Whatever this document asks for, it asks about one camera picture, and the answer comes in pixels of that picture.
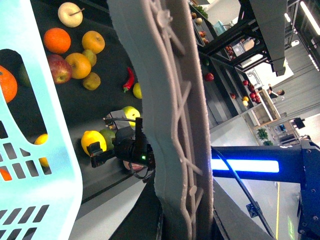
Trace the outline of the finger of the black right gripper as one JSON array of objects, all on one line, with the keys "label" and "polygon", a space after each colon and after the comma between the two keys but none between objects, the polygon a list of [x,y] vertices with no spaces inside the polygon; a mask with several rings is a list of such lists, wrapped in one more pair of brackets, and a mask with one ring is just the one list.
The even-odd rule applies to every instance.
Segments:
[{"label": "finger of the black right gripper", "polygon": [[90,156],[91,166],[97,168],[105,164],[108,160],[115,157],[115,152],[113,149],[108,151],[103,151],[100,142],[91,143],[88,146],[88,153]]}]

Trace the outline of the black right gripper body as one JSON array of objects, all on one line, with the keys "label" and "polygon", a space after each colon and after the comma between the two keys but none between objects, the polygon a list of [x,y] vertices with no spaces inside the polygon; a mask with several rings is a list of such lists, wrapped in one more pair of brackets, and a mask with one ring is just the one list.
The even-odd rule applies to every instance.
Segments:
[{"label": "black right gripper body", "polygon": [[142,131],[143,118],[137,117],[135,129],[130,126],[121,128],[115,133],[114,154],[123,161],[128,162],[129,169],[136,175],[133,164],[147,168],[148,172],[155,170],[154,152],[149,144],[147,137]]}]

